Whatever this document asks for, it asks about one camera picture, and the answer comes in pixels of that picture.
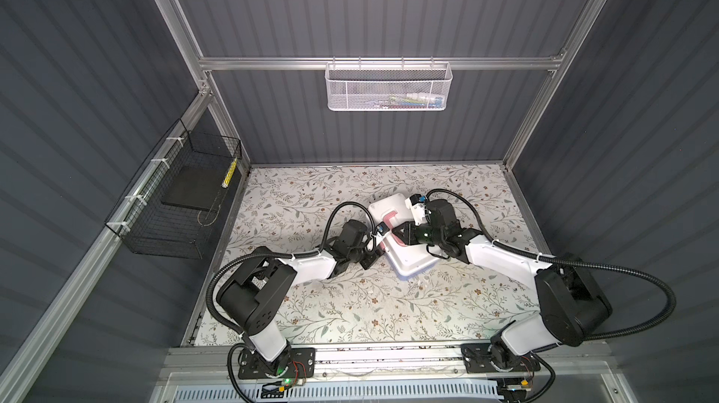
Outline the white blue tool box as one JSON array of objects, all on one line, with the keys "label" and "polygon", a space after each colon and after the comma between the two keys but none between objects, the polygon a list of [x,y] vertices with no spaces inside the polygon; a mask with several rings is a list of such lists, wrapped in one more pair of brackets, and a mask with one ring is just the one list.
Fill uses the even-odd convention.
[{"label": "white blue tool box", "polygon": [[408,202],[407,196],[395,193],[369,206],[370,214],[382,231],[381,246],[401,281],[408,281],[439,262],[414,237],[413,230],[418,226]]}]

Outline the floral table mat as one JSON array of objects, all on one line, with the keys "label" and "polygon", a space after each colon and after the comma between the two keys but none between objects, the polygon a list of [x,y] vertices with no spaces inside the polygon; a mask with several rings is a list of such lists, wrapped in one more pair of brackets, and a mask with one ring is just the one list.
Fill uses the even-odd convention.
[{"label": "floral table mat", "polygon": [[[497,164],[258,168],[249,176],[226,260],[266,246],[309,251],[326,226],[339,232],[363,208],[395,193],[434,191],[465,226],[532,251],[535,242]],[[294,344],[486,339],[539,306],[494,271],[447,261],[401,281],[387,260],[353,264],[340,277],[294,287],[276,321]]]}]

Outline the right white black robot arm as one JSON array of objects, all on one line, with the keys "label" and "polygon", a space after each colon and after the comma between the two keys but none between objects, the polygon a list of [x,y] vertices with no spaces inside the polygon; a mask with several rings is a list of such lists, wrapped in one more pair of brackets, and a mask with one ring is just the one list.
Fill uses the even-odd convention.
[{"label": "right white black robot arm", "polygon": [[552,345],[577,347],[612,315],[612,306],[587,268],[556,264],[554,258],[527,257],[486,232],[463,227],[453,205],[414,194],[404,200],[412,221],[392,230],[406,246],[423,245],[440,259],[456,259],[489,268],[537,295],[539,312],[510,322],[491,337],[487,355],[495,369],[510,371],[524,356]]}]

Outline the pens in white basket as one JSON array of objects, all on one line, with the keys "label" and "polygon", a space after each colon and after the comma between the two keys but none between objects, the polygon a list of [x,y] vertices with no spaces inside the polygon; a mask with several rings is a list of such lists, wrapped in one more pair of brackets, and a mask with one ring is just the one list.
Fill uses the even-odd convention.
[{"label": "pens in white basket", "polygon": [[410,93],[401,95],[380,96],[367,101],[372,108],[380,109],[421,109],[441,111],[446,107],[446,97],[432,93]]}]

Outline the yellow marker pen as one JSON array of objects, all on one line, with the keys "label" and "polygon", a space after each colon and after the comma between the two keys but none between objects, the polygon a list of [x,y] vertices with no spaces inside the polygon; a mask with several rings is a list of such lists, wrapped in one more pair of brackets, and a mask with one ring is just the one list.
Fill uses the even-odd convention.
[{"label": "yellow marker pen", "polygon": [[228,167],[228,170],[227,170],[227,172],[224,176],[224,179],[222,181],[222,184],[221,184],[223,189],[228,189],[228,186],[230,185],[230,183],[232,181],[234,173],[237,170],[238,163],[239,163],[238,158],[234,158],[232,160],[232,162],[230,163],[230,166]]}]

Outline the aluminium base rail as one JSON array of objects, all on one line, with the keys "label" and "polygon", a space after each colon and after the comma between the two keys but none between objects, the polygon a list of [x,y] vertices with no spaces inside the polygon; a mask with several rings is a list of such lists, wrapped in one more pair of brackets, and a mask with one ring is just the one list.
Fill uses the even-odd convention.
[{"label": "aluminium base rail", "polygon": [[[466,375],[477,365],[479,352],[468,354],[468,340],[380,343],[316,344],[306,369],[317,381],[343,379],[400,379]],[[157,383],[228,382],[227,346],[188,347],[169,350]],[[541,352],[559,375],[605,374],[618,363],[605,342],[589,342],[578,348],[562,346]]]}]

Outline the black pad in basket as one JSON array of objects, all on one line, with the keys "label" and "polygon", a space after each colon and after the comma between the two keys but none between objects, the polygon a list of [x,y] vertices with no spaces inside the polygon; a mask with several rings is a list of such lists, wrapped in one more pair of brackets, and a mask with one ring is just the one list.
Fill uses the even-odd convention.
[{"label": "black pad in basket", "polygon": [[227,189],[221,184],[225,172],[219,169],[184,166],[160,198],[166,206],[210,211],[217,208]]}]

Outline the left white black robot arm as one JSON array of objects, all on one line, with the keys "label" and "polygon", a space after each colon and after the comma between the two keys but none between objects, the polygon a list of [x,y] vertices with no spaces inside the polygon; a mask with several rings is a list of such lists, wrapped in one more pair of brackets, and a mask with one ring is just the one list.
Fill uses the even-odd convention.
[{"label": "left white black robot arm", "polygon": [[[292,351],[276,315],[290,289],[338,277],[352,264],[371,267],[383,254],[379,243],[387,234],[386,223],[370,229],[352,219],[339,236],[316,251],[280,254],[259,247],[239,262],[234,272],[228,274],[224,268],[215,274],[207,309],[217,322],[241,335],[260,372],[281,377],[292,361]],[[228,279],[218,286],[226,274]]]}]

